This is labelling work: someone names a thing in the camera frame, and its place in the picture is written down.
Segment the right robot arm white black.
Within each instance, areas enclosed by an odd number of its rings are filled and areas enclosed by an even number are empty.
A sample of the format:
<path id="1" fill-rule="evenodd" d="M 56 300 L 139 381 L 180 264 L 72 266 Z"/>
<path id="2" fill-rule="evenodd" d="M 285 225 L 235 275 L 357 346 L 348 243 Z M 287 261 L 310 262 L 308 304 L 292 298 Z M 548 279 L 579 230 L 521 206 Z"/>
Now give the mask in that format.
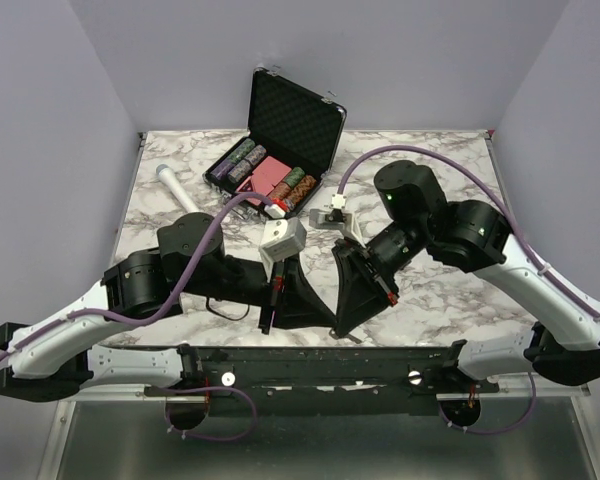
<path id="1" fill-rule="evenodd" d="M 600 378 L 600 319 L 551 285 L 548 270 L 534 265 L 501 212 L 479 200 L 448 201 L 433 171 L 407 160 L 382 167 L 374 186 L 391 222 L 366 244 L 346 238 L 332 249 L 339 275 L 336 336 L 395 305 L 395 274 L 426 251 L 503 291 L 536 320 L 519 334 L 453 343 L 439 370 L 447 389 L 460 392 L 475 380 L 522 372 L 566 386 Z"/>

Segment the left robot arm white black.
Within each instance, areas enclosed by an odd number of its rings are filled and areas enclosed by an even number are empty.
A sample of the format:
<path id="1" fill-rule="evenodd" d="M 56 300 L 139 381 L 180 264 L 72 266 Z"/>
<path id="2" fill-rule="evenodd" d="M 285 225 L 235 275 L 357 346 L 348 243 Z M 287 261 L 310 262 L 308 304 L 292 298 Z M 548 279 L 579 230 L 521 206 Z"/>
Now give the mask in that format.
<path id="1" fill-rule="evenodd" d="M 180 217 L 160 228 L 157 239 L 157 247 L 130 254 L 48 319 L 1 325 L 0 395 L 50 402 L 102 385 L 140 384 L 181 395 L 208 386 L 194 347 L 100 344 L 151 324 L 155 315 L 182 314 L 182 293 L 257 307 L 263 333 L 336 326 L 334 313 L 302 272 L 306 231 L 296 218 L 266 222 L 257 261 L 226 254 L 219 219 L 205 213 Z"/>

